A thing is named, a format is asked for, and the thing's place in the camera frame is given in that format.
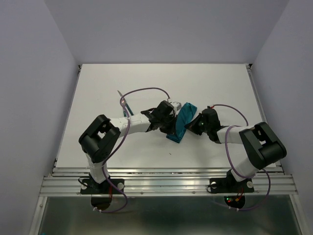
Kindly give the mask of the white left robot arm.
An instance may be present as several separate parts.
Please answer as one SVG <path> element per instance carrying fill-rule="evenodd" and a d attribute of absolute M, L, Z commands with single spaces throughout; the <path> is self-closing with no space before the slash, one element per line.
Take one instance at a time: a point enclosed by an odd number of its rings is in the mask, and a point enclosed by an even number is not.
<path fill-rule="evenodd" d="M 123 140 L 133 133 L 146 133 L 160 130 L 165 134 L 173 134 L 176 120 L 182 105 L 179 102 L 160 102 L 156 108 L 151 108 L 139 114 L 109 119 L 99 115 L 79 138 L 79 144 L 86 154 L 92 187 L 98 193 L 105 192 L 109 187 L 109 177 L 106 161 L 114 152 L 114 146 L 119 138 Z"/>

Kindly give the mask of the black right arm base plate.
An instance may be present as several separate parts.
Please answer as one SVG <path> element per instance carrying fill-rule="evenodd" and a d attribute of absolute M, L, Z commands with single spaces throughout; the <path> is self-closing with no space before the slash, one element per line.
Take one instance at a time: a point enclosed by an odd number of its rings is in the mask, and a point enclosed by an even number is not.
<path fill-rule="evenodd" d="M 238 192 L 253 193 L 254 187 L 251 179 L 245 179 L 237 182 L 236 180 L 227 178 L 211 178 L 206 190 L 212 194 L 230 194 Z"/>

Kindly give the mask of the teal cloth napkin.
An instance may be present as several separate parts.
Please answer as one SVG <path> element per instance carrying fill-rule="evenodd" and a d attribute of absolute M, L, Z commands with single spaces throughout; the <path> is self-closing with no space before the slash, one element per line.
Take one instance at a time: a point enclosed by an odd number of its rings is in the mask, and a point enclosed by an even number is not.
<path fill-rule="evenodd" d="M 196 112 L 197 107 L 189 102 L 186 102 L 177 115 L 174 133 L 168 134 L 166 138 L 173 142 L 180 143 L 186 132 L 185 125 L 192 121 Z"/>

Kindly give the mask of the teal handled fork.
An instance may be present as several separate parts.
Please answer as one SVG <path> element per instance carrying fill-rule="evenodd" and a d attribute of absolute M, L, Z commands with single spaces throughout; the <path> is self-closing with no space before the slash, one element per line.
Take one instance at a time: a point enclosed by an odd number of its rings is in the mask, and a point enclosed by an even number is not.
<path fill-rule="evenodd" d="M 128 115 L 128 110 L 127 110 L 127 108 L 126 108 L 124 98 L 121 98 L 121 99 L 120 99 L 120 105 L 121 105 L 121 107 L 122 107 L 122 109 L 123 109 L 123 115 L 124 115 L 124 117 L 128 117 L 128 116 L 129 116 L 129 115 Z"/>

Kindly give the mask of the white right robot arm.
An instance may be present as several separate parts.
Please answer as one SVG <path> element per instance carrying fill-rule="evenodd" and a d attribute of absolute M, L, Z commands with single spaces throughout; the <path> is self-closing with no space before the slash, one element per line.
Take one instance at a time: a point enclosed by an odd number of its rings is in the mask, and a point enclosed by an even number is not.
<path fill-rule="evenodd" d="M 204 109 L 185 128 L 197 135 L 205 133 L 211 141 L 225 145 L 231 165 L 225 185 L 230 191 L 236 191 L 243 185 L 243 180 L 251 179 L 259 170 L 287 155 L 285 146 L 266 122 L 247 126 L 223 126 L 213 107 Z M 245 158 L 237 165 L 231 161 L 229 143 L 241 144 L 246 151 Z"/>

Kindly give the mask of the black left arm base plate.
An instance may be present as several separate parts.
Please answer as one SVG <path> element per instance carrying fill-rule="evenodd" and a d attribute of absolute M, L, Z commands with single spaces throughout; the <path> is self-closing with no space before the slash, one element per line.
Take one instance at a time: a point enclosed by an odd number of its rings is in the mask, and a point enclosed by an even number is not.
<path fill-rule="evenodd" d="M 107 181 L 104 181 L 100 184 L 96 183 L 92 178 L 79 178 L 78 182 L 81 185 L 80 193 L 83 195 L 92 195 L 92 194 L 121 194 L 122 189 L 115 189 Z"/>

